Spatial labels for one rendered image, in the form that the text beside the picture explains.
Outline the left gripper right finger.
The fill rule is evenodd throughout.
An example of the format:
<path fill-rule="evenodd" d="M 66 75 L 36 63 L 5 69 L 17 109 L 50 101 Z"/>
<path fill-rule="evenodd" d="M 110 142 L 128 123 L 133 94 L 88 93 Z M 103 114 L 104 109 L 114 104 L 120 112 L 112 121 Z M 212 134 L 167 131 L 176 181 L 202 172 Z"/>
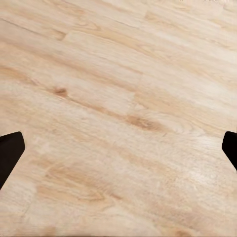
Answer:
<path fill-rule="evenodd" d="M 225 133 L 222 150 L 237 170 L 237 133 L 231 131 Z"/>

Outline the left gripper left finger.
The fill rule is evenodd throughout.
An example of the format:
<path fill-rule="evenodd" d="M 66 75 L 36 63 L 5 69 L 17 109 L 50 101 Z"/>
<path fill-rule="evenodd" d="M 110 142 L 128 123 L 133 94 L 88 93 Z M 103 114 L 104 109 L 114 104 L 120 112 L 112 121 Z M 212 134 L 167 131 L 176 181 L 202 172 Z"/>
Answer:
<path fill-rule="evenodd" d="M 20 131 L 0 137 L 0 190 L 25 150 Z"/>

